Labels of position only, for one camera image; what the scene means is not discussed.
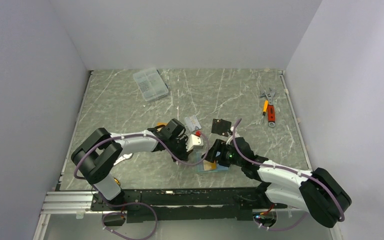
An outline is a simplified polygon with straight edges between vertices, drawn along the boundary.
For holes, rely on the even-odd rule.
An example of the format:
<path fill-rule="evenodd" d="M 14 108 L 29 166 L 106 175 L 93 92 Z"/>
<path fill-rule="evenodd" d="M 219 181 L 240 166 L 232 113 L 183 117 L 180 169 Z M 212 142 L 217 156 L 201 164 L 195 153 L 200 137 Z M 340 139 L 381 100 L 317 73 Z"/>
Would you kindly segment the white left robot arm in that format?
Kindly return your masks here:
<path fill-rule="evenodd" d="M 111 210 L 125 202 L 125 192 L 111 175 L 116 161 L 125 155 L 167 151 L 173 161 L 187 162 L 193 151 L 193 140 L 177 119 L 135 133 L 110 133 L 96 129 L 71 155 L 75 165 L 74 178 L 87 181 L 104 198 Z"/>

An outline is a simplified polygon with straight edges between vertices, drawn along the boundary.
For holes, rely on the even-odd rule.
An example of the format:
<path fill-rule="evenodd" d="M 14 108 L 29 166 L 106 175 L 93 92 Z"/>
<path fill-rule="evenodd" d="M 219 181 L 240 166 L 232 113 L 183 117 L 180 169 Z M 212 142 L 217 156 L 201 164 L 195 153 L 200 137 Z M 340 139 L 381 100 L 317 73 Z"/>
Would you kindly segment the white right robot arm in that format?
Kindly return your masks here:
<path fill-rule="evenodd" d="M 204 159 L 223 167 L 240 167 L 246 177 L 259 182 L 256 203 L 267 208 L 282 204 L 308 213 L 324 227 L 332 228 L 344 220 L 352 199 L 324 168 L 300 170 L 277 164 L 255 154 L 243 137 L 230 143 L 217 139 Z"/>

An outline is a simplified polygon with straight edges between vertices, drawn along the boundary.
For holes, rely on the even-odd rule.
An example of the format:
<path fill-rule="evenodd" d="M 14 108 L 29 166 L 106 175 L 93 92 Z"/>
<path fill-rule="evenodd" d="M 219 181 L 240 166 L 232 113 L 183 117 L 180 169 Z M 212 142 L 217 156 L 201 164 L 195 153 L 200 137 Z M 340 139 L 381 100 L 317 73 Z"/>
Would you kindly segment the green card holder wallet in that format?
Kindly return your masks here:
<path fill-rule="evenodd" d="M 207 160 L 203 160 L 202 162 L 196 165 L 196 171 L 199 174 L 226 172 L 228 171 L 228 169 L 228 167 L 221 166 L 218 163 L 209 162 Z"/>

